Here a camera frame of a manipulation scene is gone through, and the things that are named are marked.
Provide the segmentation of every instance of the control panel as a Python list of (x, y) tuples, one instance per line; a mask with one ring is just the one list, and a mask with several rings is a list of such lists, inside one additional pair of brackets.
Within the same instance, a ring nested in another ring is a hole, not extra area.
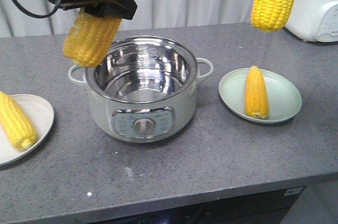
[(123, 137), (151, 138), (171, 130), (174, 109), (167, 106), (156, 109), (115, 110), (111, 123), (114, 130)]
[(317, 36), (322, 42), (338, 41), (338, 5), (325, 12)]

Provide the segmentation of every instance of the pot handle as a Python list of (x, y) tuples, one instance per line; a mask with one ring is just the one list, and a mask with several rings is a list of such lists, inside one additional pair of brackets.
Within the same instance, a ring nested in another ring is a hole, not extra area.
[(79, 69), (84, 69), (84, 67), (80, 67), (78, 65), (73, 65), (69, 70), (68, 70), (68, 79), (75, 85), (77, 86), (80, 86), (80, 87), (85, 87), (87, 82), (85, 80), (77, 80), (73, 77), (73, 73), (76, 71), (76, 70), (79, 70)]
[(203, 59), (203, 58), (196, 58), (196, 61), (197, 61), (197, 64), (206, 64), (209, 67), (209, 72), (207, 72), (207, 73), (205, 73), (203, 75), (199, 75), (200, 73), (198, 73), (198, 76), (196, 78), (197, 79), (197, 83), (201, 84), (207, 78), (209, 78), (209, 76), (212, 74), (212, 72), (213, 72), (213, 64), (208, 59)]

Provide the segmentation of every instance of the pot rim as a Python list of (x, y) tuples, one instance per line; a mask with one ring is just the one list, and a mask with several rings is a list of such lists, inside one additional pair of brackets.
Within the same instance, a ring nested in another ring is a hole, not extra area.
[(121, 102), (124, 104), (152, 104), (152, 103), (156, 103), (156, 102), (160, 102), (160, 101), (165, 101), (168, 99), (171, 99), (177, 95), (179, 95), (180, 93), (182, 93), (183, 91), (185, 91), (187, 88), (189, 88), (193, 82), (196, 80), (197, 77), (197, 61), (195, 56), (193, 55), (193, 53), (187, 49), (185, 46), (181, 45), (178, 42), (175, 42), (171, 39), (167, 39), (167, 38), (163, 38), (160, 36), (154, 36), (154, 35), (137, 35), (137, 36), (132, 36), (129, 38), (125, 38), (119, 41), (115, 41), (111, 44), (110, 48), (109, 48), (109, 52), (124, 46), (128, 43), (134, 43), (137, 41), (161, 41), (162, 43), (165, 42), (165, 44), (169, 45), (170, 47), (179, 47), (180, 49), (183, 49), (186, 53), (185, 54), (180, 54), (182, 55), (187, 63), (189, 64), (190, 67), (190, 74), (188, 77), (188, 80), (185, 82), (185, 84), (177, 91), (170, 93), (169, 95), (165, 96), (165, 97), (161, 97), (161, 98), (157, 98), (154, 100), (148, 100), (148, 101), (135, 101), (135, 100), (124, 100), (121, 98), (116, 98), (113, 97), (109, 94), (107, 94), (106, 92), (104, 92), (96, 83), (95, 81), (95, 72), (96, 72), (96, 67), (87, 67), (86, 71), (85, 71), (85, 76), (86, 76), (86, 82), (87, 85), (93, 90), (95, 91), (97, 94), (99, 94), (100, 96), (107, 98), (109, 100), (112, 101), (117, 101), (117, 102)]

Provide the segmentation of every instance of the white plate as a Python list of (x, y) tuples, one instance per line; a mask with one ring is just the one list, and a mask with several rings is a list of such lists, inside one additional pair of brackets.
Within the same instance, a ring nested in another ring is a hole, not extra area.
[(33, 151), (46, 137), (54, 121), (54, 109), (45, 99), (35, 95), (12, 95), (31, 120), (37, 133), (36, 143), (27, 150), (14, 148), (0, 125), (0, 165), (14, 162)]

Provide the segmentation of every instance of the white curtain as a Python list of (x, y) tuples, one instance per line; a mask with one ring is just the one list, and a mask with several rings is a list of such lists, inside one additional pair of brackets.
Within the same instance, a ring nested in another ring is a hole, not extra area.
[[(36, 14), (53, 8), (46, 0), (18, 0)], [(247, 22), (253, 0), (135, 0), (133, 20), (123, 20), (120, 30), (184, 27)], [(77, 10), (58, 10), (45, 19), (35, 19), (19, 11), (12, 1), (0, 0), (0, 37), (66, 34)]]

